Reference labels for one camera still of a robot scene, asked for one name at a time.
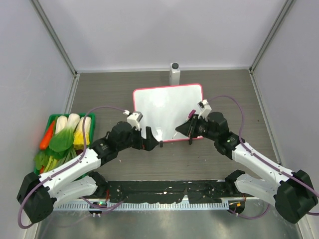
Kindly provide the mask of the pink framed whiteboard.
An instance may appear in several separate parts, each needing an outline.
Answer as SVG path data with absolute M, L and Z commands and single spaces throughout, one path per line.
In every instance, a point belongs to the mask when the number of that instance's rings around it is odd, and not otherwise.
M 149 126 L 157 141 L 188 140 L 175 128 L 186 121 L 192 110 L 199 113 L 197 104 L 201 100 L 203 90 L 198 83 L 135 89 L 133 104 L 134 110 L 143 115 L 140 121 L 142 136 L 146 137 L 146 127 Z

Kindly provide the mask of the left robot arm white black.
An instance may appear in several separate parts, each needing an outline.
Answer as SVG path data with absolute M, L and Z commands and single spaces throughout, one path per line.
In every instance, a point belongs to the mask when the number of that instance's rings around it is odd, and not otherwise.
M 115 159 L 122 150 L 151 151 L 158 144 L 149 126 L 146 127 L 146 137 L 142 137 L 140 129 L 121 121 L 105 137 L 91 143 L 89 149 L 67 163 L 41 175 L 27 174 L 17 195 L 20 203 L 18 214 L 25 213 L 32 224 L 38 223 L 52 213 L 62 195 L 60 190 L 83 174 Z

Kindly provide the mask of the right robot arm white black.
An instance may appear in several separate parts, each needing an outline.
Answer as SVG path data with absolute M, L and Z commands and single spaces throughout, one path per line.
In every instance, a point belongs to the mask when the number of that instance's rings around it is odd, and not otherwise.
M 193 139 L 198 136 L 214 142 L 217 151 L 229 159 L 244 165 L 259 179 L 237 170 L 228 176 L 225 191 L 235 197 L 240 193 L 257 197 L 274 206 L 288 222 L 297 223 L 318 204 L 310 176 L 299 170 L 285 168 L 266 158 L 243 138 L 231 132 L 228 122 L 220 112 L 212 112 L 204 119 L 193 115 L 176 131 Z

